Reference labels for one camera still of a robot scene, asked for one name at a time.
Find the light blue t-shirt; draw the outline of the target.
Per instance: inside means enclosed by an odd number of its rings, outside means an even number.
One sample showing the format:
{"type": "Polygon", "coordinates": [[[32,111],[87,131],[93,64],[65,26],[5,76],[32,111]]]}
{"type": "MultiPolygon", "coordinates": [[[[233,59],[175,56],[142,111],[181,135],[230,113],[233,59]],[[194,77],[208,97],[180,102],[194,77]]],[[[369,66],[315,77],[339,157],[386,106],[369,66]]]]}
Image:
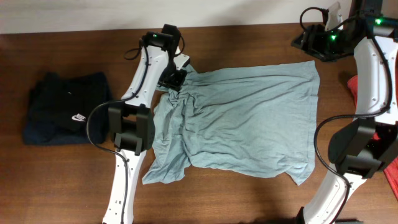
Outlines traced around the light blue t-shirt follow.
{"type": "Polygon", "coordinates": [[[155,160],[144,184],[181,180],[189,166],[307,180],[320,85],[314,61],[187,72],[155,107],[155,160]]]}

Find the dark navy garment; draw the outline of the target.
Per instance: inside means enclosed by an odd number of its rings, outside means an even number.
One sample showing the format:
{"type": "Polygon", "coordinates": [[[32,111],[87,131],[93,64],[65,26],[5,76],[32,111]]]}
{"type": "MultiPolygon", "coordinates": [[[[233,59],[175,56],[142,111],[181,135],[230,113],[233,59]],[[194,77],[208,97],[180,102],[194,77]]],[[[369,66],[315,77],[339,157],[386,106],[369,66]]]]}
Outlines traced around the dark navy garment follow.
{"type": "Polygon", "coordinates": [[[89,138],[86,121],[94,108],[112,99],[103,72],[75,78],[48,72],[30,90],[22,140],[36,146],[102,143],[109,131],[107,109],[90,119],[89,138]]]}

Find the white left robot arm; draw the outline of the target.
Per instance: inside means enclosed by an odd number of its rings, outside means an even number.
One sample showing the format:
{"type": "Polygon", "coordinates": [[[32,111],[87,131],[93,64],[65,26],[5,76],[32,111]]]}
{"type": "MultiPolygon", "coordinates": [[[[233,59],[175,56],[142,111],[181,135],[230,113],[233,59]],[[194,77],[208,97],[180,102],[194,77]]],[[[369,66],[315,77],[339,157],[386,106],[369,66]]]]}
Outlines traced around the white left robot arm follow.
{"type": "Polygon", "coordinates": [[[176,26],[148,32],[140,39],[140,61],[121,102],[108,108],[116,165],[111,196],[103,217],[105,224],[132,223],[137,182],[147,150],[152,147],[155,125],[151,110],[156,88],[178,91],[190,58],[180,44],[185,41],[176,26]]]}

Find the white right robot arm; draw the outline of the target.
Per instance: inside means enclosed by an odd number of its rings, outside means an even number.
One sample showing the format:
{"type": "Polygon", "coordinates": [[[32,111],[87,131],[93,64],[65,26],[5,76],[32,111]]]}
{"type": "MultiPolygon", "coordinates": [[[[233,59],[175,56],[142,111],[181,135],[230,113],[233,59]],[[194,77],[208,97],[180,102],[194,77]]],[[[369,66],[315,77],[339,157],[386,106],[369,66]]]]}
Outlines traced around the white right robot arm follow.
{"type": "Polygon", "coordinates": [[[338,223],[353,192],[397,157],[397,19],[382,0],[353,1],[348,18],[340,4],[322,9],[323,22],[303,27],[295,48],[322,62],[353,56],[358,73],[356,111],[330,139],[327,173],[295,223],[338,223]]]}

